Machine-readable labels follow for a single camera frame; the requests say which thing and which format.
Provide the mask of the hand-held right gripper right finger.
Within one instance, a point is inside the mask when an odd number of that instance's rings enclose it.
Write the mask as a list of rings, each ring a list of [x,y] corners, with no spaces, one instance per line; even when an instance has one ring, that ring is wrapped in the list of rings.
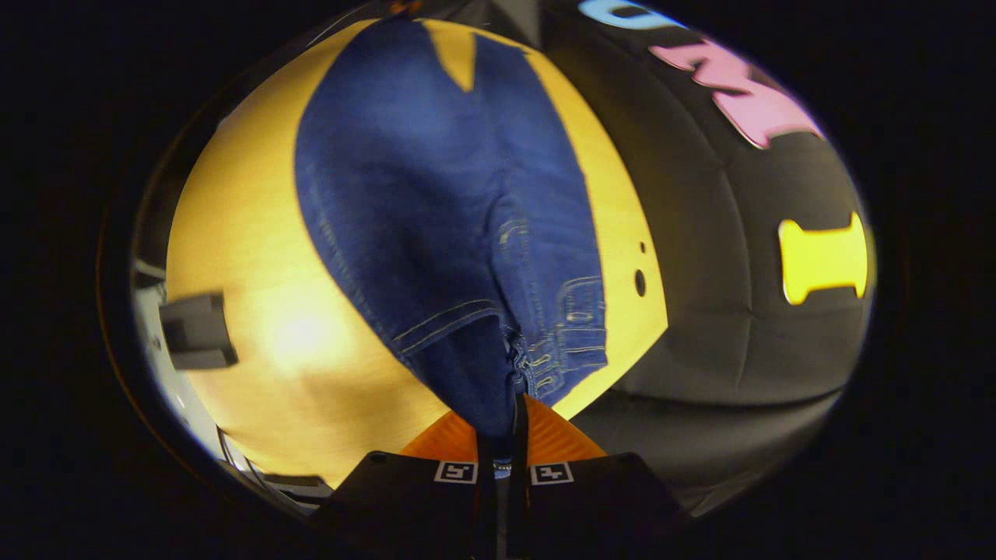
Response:
[[[512,559],[654,559],[690,524],[640,455],[604,453],[525,394],[516,398],[513,443]]]

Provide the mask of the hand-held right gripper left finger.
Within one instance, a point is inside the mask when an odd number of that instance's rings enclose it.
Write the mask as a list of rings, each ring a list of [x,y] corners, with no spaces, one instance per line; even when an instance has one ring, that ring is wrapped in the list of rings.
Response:
[[[363,559],[495,559],[498,512],[487,440],[446,412],[400,453],[368,453],[314,524]]]

